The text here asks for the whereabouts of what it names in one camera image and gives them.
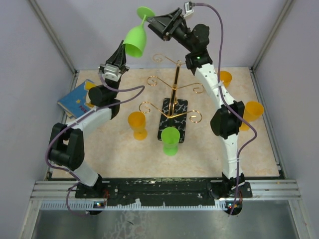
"green cup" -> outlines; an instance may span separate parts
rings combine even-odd
[[[155,16],[155,13],[148,7],[141,6],[137,10],[138,16],[142,19],[142,23],[133,27],[126,35],[123,44],[125,45],[126,54],[133,57],[141,57],[146,46],[146,32],[144,22],[147,17]]]
[[[161,132],[161,140],[164,143],[163,151],[167,156],[174,156],[178,151],[180,134],[177,128],[167,127]]]

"yellow cup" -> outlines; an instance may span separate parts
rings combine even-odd
[[[264,113],[264,111],[265,109],[261,103],[257,101],[250,101],[245,106],[244,120],[247,122],[255,121]],[[241,131],[247,131],[249,130],[249,126],[242,123],[239,129]]]
[[[233,79],[232,75],[228,71],[220,72],[220,80],[224,82],[224,86],[227,88]]]
[[[128,117],[128,123],[131,129],[134,131],[133,136],[137,140],[143,140],[148,136],[148,132],[145,129],[146,118],[142,112],[133,112]]]

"gray floor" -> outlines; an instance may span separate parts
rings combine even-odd
[[[294,239],[288,202],[246,202],[238,216],[224,212],[102,212],[80,218],[41,211],[33,239]]]

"blue book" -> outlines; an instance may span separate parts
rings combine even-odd
[[[70,118],[79,118],[88,112],[94,105],[90,104],[88,96],[89,89],[95,87],[93,81],[85,80],[73,91],[58,101],[58,104],[64,109]]]

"white wall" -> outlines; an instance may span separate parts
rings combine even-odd
[[[296,1],[257,70],[288,176],[319,222],[319,1]]]
[[[96,69],[117,49],[126,33],[141,21],[136,9],[145,5],[156,15],[183,8],[186,0],[37,0],[68,50],[76,69]],[[220,12],[225,28],[223,66],[251,66],[254,63],[285,0],[206,0]],[[209,51],[217,62],[220,25],[215,13],[198,6],[188,21],[210,26]],[[161,52],[173,59],[185,59],[187,51],[174,39],[160,40],[145,24],[148,44],[140,59],[128,58],[135,67],[150,67],[151,56]]]
[[[0,238],[18,237],[72,74],[27,1],[0,7]]]

